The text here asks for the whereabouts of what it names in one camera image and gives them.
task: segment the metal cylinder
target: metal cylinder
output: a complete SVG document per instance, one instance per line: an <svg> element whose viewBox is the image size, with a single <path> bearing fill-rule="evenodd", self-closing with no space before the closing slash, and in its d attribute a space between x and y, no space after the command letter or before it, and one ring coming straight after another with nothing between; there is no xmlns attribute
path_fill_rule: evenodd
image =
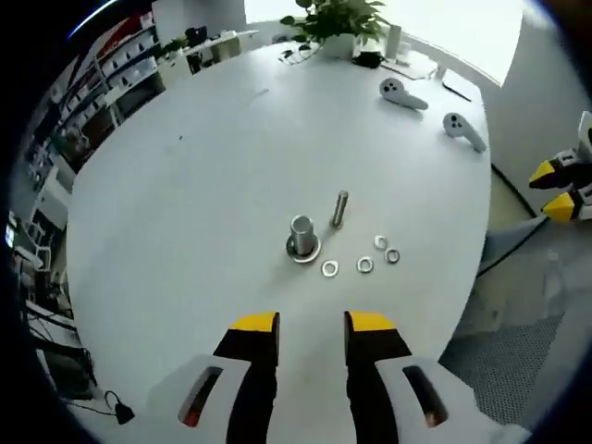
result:
<svg viewBox="0 0 592 444"><path fill-rule="evenodd" d="M316 245L315 226L310 217L296 216L290 222L294 251L299 256L308 256Z"/></svg>
<svg viewBox="0 0 592 444"><path fill-rule="evenodd" d="M343 222L343 213L345 213L345 205L348 204L349 194L347 191L340 191L337 197L337 204L335 205L335 213L331 217L331 227L339 228Z"/></svg>

